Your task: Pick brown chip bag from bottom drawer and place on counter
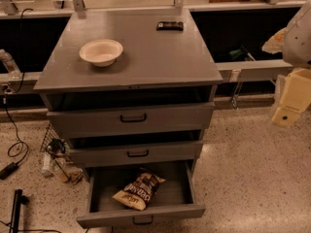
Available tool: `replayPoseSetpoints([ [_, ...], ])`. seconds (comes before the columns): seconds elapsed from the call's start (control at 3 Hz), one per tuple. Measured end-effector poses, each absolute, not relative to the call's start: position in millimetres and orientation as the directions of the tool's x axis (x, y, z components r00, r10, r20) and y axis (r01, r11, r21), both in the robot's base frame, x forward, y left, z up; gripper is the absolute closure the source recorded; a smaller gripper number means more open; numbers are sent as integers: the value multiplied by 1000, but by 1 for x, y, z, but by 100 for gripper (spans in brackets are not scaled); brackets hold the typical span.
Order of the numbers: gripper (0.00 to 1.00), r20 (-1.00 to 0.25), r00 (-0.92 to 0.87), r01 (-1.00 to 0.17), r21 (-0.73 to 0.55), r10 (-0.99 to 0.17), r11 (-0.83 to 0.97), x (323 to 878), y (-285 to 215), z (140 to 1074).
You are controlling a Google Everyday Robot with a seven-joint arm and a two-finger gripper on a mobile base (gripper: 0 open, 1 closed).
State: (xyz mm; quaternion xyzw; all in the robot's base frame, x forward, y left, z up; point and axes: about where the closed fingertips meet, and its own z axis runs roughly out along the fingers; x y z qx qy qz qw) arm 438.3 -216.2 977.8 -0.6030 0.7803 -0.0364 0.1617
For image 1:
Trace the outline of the yellow robot base panel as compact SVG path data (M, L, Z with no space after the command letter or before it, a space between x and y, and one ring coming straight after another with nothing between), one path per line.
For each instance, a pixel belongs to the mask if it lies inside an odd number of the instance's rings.
M294 69L285 77L282 94L272 123L280 127L293 125L311 104L311 70Z

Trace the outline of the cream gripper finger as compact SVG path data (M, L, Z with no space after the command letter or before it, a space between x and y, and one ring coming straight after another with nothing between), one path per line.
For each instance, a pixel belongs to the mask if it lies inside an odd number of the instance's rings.
M275 54L284 51L284 38L287 33L286 28L282 28L271 36L261 47L264 52Z

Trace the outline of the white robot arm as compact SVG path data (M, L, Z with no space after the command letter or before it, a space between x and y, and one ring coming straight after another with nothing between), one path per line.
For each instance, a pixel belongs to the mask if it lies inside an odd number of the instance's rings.
M311 0L307 0L288 25L266 41L261 49L281 52L283 60L294 67L311 67Z

